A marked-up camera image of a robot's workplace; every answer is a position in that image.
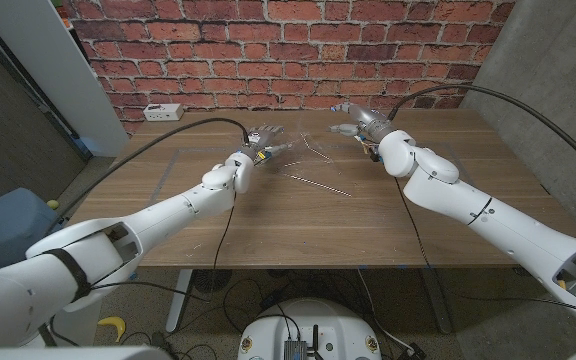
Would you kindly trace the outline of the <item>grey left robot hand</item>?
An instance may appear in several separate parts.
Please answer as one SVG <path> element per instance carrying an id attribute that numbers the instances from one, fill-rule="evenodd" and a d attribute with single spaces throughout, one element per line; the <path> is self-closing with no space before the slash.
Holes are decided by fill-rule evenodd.
<path id="1" fill-rule="evenodd" d="M 248 142 L 240 148 L 240 152 L 247 155 L 255 165 L 263 164 L 270 158 L 292 147 L 290 142 L 274 144 L 274 138 L 284 131 L 282 126 L 262 125 L 250 128 Z"/>

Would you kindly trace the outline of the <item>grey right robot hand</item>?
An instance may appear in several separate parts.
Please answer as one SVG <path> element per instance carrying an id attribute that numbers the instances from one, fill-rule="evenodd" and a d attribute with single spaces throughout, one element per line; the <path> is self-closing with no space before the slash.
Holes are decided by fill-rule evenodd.
<path id="1" fill-rule="evenodd" d="M 344 136 L 358 136 L 361 132 L 364 132 L 372 141 L 380 143 L 387 135 L 395 131 L 385 115 L 361 105 L 342 103 L 332 106 L 330 110 L 346 113 L 354 121 L 353 124 L 330 126 L 329 130 L 332 133 L 339 133 Z"/>

